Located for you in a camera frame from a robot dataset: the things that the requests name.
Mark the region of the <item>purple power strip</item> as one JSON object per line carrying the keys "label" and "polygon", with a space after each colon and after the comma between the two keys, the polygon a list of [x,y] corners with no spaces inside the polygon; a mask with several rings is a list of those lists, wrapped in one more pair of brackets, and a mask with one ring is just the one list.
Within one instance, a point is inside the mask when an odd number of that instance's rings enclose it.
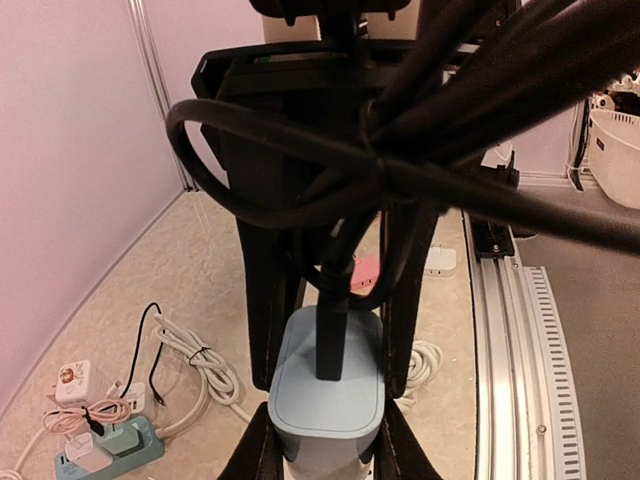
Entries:
{"label": "purple power strip", "polygon": [[[442,363],[443,353],[438,346],[424,340],[415,340],[413,342],[406,387],[401,397],[394,400],[404,417],[416,404],[418,390],[437,376]],[[373,465],[374,462],[372,461],[367,479],[374,479]]]}

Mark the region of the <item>white plastic basket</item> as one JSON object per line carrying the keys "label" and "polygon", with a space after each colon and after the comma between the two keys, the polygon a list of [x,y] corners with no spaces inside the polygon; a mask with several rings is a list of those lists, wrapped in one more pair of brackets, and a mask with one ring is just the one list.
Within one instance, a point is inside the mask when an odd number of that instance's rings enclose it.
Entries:
{"label": "white plastic basket", "polygon": [[602,191],[615,203],[639,209],[639,117],[594,109],[588,163]]}

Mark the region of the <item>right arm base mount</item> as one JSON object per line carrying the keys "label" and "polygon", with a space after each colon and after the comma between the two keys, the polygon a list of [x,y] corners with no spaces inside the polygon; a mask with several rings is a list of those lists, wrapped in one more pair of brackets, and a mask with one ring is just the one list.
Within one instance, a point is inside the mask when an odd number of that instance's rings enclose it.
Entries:
{"label": "right arm base mount", "polygon": [[[480,177],[483,180],[516,189],[519,184],[520,172],[515,168],[514,162],[515,158],[512,158],[507,165],[498,165],[494,168],[481,166]],[[475,257],[478,260],[482,258],[500,259],[514,255],[513,240],[507,224],[499,224],[471,216],[470,226]]]}

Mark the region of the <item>teal power strip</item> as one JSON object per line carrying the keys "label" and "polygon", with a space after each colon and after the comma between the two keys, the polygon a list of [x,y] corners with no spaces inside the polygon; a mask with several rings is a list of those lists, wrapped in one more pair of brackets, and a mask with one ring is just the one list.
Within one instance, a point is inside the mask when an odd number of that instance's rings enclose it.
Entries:
{"label": "teal power strip", "polygon": [[[193,368],[199,377],[199,392],[194,405],[175,422],[159,426],[144,416],[129,420],[140,431],[142,448],[126,454],[123,458],[113,458],[107,468],[89,473],[70,462],[64,450],[54,460],[57,479],[116,479],[150,462],[160,459],[165,453],[165,443],[191,427],[201,416],[211,401],[230,408],[241,420],[249,420],[248,413],[240,406],[241,385],[226,359],[204,342],[195,332],[183,328],[162,314],[155,314],[158,324],[156,335],[174,353]],[[92,393],[86,405],[103,399],[109,388],[98,381],[97,372],[91,365]]]}

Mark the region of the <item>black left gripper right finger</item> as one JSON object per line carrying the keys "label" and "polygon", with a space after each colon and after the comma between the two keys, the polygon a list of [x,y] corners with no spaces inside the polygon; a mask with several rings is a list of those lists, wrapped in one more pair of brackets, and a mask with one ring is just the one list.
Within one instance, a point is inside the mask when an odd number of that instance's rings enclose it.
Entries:
{"label": "black left gripper right finger", "polygon": [[388,400],[374,442],[376,480],[442,480],[394,400]]}

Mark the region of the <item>white flat charger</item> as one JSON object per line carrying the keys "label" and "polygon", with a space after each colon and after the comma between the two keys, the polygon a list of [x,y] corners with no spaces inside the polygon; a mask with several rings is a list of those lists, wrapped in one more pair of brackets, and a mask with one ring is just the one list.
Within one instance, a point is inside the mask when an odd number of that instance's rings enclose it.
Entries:
{"label": "white flat charger", "polygon": [[458,256],[454,249],[431,246],[427,253],[424,274],[437,278],[449,278],[455,274]]}

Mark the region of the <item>small white cube charger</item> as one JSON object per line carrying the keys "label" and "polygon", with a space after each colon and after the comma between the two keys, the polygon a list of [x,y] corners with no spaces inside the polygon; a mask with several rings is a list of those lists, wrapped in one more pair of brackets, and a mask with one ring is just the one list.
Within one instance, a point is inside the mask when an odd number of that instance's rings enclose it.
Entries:
{"label": "small white cube charger", "polygon": [[59,407],[46,412],[42,424],[46,431],[65,438],[67,460],[89,473],[113,463],[113,455],[98,445],[97,436],[107,433],[108,425],[123,423],[131,408],[123,399],[102,399],[89,406]]}

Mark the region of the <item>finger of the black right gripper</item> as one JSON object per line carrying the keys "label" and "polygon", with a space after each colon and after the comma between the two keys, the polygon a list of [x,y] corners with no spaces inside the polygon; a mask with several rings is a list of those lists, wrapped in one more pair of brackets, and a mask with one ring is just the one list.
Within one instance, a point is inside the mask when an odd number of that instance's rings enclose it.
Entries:
{"label": "finger of the black right gripper", "polygon": [[389,248],[409,241],[402,274],[381,307],[381,364],[388,399],[401,397],[406,388],[424,267],[439,215],[440,207],[432,200],[393,204],[382,214],[381,257],[386,257]]}
{"label": "finger of the black right gripper", "polygon": [[254,386],[271,387],[286,320],[292,312],[295,276],[280,231],[237,222],[244,262],[245,291]]}

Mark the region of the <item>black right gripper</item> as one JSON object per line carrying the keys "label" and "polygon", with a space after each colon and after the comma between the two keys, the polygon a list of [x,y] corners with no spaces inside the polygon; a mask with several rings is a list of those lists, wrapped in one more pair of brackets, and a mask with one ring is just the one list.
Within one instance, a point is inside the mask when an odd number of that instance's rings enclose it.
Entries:
{"label": "black right gripper", "polygon": [[362,106],[413,46],[361,40],[345,50],[306,41],[204,54],[192,76],[193,120],[228,180],[198,155],[193,179],[238,219],[266,230],[325,227],[379,205],[376,182],[325,145],[361,144]]}

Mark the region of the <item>white cube socket adapter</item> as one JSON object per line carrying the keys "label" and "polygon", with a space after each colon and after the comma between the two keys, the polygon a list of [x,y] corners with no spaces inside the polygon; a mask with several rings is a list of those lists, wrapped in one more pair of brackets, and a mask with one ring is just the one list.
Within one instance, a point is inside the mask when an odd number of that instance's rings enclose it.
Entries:
{"label": "white cube socket adapter", "polygon": [[90,360],[76,361],[60,367],[55,387],[55,399],[60,406],[86,405],[91,393]]}

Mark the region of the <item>blue charger with black cable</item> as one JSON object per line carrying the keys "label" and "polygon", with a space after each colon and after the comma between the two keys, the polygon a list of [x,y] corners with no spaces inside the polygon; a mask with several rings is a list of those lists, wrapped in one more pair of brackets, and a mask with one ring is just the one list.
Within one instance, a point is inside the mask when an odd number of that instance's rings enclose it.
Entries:
{"label": "blue charger with black cable", "polygon": [[[456,206],[486,219],[637,253],[636,225],[495,186],[480,178],[475,158],[636,65],[638,3],[530,3],[451,80],[441,82],[439,70],[489,9],[487,1],[452,1],[430,18],[397,73],[368,103],[360,119],[361,144],[325,147],[375,181],[381,200],[432,200],[442,209]],[[171,108],[165,122],[170,143],[179,129],[196,123],[192,102]],[[270,419],[281,438],[330,443],[336,440],[330,422],[372,401],[372,420],[356,434],[373,446],[388,401],[381,320],[375,310],[347,310],[341,319],[324,321],[321,300],[319,292],[318,305],[296,312],[285,331],[297,346],[279,354],[267,403]]]}

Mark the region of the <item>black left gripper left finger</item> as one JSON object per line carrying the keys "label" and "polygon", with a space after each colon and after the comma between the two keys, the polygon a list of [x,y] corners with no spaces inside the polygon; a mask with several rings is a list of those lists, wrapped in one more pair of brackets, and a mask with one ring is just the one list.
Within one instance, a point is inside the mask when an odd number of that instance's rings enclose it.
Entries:
{"label": "black left gripper left finger", "polygon": [[256,409],[219,480],[283,480],[283,452],[266,402]]}

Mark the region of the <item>pink flat charger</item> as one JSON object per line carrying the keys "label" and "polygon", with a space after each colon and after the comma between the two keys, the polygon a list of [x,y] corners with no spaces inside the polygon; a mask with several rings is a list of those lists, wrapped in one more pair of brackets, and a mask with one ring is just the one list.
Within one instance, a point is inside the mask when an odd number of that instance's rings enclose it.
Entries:
{"label": "pink flat charger", "polygon": [[356,257],[351,277],[350,290],[356,294],[366,294],[376,284],[380,273],[380,261],[374,256]]}

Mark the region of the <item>aluminium front rail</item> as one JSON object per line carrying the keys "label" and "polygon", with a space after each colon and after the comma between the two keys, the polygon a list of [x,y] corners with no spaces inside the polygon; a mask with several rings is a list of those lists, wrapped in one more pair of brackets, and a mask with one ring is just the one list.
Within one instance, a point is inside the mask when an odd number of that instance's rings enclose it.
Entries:
{"label": "aluminium front rail", "polygon": [[475,476],[584,479],[577,393],[547,272],[523,264],[509,227],[469,214],[463,225],[476,352]]}

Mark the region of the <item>right aluminium frame post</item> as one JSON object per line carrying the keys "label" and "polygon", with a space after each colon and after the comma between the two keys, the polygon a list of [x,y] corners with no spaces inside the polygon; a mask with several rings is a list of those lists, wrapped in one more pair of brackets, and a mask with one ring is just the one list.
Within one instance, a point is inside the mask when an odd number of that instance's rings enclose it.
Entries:
{"label": "right aluminium frame post", "polygon": [[573,188],[579,192],[584,190],[580,175],[588,143],[590,113],[591,99],[587,98],[574,109],[574,117],[569,137],[566,176]]}

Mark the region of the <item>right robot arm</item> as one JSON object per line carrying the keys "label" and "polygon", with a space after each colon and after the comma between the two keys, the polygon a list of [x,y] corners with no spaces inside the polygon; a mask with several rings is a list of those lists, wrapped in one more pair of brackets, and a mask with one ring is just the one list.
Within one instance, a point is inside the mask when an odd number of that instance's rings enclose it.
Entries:
{"label": "right robot arm", "polygon": [[[192,78],[202,111],[219,101],[347,140],[421,28],[443,1],[257,1],[262,45],[206,54]],[[243,253],[254,386],[270,389],[285,326],[307,285],[322,318],[379,310],[386,394],[408,384],[422,275],[442,207],[396,196],[372,182],[283,153],[222,128],[215,112],[202,134],[226,172],[199,159],[184,129],[171,136],[201,189],[236,218]]]}

